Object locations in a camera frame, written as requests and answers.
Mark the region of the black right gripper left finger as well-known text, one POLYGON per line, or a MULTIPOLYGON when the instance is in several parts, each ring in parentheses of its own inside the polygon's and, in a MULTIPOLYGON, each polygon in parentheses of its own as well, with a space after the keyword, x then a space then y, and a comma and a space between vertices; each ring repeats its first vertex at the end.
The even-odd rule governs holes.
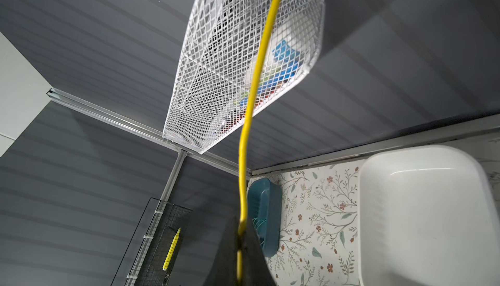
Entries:
POLYGON ((204 286, 236 286, 237 280, 237 251, 238 251, 238 217, 228 220, 216 257, 205 279, 204 286))

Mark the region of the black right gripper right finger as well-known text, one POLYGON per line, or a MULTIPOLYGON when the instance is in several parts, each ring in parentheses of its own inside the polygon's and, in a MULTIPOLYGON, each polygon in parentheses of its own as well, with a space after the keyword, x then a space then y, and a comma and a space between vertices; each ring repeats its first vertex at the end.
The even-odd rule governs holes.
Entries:
POLYGON ((249 224, 240 239, 239 285, 276 285, 266 263, 260 241, 254 227, 249 224))

